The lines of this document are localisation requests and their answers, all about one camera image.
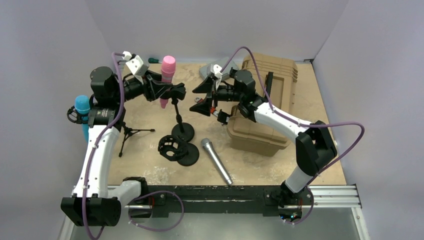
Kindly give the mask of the black clip microphone stand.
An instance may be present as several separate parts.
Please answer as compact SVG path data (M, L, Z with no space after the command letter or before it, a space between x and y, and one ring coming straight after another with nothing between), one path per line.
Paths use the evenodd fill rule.
M190 142L195 136L195 130L191 124L183 122L182 116L178 108L179 101L182 100L171 98L171 104L174 106L177 122L177 124L172 128L171 134L181 138L186 142Z

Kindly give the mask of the pink microphone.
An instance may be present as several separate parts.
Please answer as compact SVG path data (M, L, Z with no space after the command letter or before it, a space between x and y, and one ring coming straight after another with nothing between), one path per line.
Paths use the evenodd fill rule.
M176 72L176 59L171 55L163 57L161 62L161 81L171 83Z

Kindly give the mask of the black tripod shock mount stand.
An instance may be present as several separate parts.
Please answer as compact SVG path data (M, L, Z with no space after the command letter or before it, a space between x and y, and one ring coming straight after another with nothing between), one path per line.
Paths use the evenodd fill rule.
M67 119L74 124L78 124L78 125L82 125L82 124L85 124L85 123L88 124L88 121L83 121L81 119L81 116L77 113L74 105L67 110L66 115L67 115ZM120 152L118 154L119 158L122 157L125 142L130 137L132 137L133 135L135 135L139 132L155 132L156 131L153 128L151 128L151 129L133 129L133 128L127 127L125 122L123 123L122 127L124 129L124 138L123 138L123 141L122 141L122 144L121 144Z

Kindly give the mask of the blue microphone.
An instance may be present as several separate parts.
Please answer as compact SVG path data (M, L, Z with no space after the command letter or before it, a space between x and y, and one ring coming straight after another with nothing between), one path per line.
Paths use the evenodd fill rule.
M88 113L90 111L89 97L86 95L79 95L75 98L74 107L76 112L81 116L83 121L88 121ZM87 123L81 125L82 132L86 142L89 141L89 126Z

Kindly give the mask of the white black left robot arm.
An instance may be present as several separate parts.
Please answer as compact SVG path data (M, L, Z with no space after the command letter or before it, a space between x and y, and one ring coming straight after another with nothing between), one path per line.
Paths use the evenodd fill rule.
M161 75L147 70L122 80L107 66L90 73L88 144L81 175L70 197L63 197L60 208L79 227L116 226L124 206L134 201L138 205L149 199L143 177L127 177L115 189L108 189L108 174L115 144L124 127L124 103L138 96L152 102L160 97L186 95L184 83L166 83Z

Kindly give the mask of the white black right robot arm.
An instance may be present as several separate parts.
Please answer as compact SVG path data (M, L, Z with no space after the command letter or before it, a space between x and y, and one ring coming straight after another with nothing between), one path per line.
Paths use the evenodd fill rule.
M268 126L291 140L295 145L297 166L282 183L280 196L284 202L294 203L313 177L338 154L329 129L322 121L311 123L295 119L272 105L256 92L256 82L248 70L232 69L233 84L222 85L219 75L219 72L210 73L192 90L194 94L205 96L189 110L209 117L219 101L236 102L244 118Z

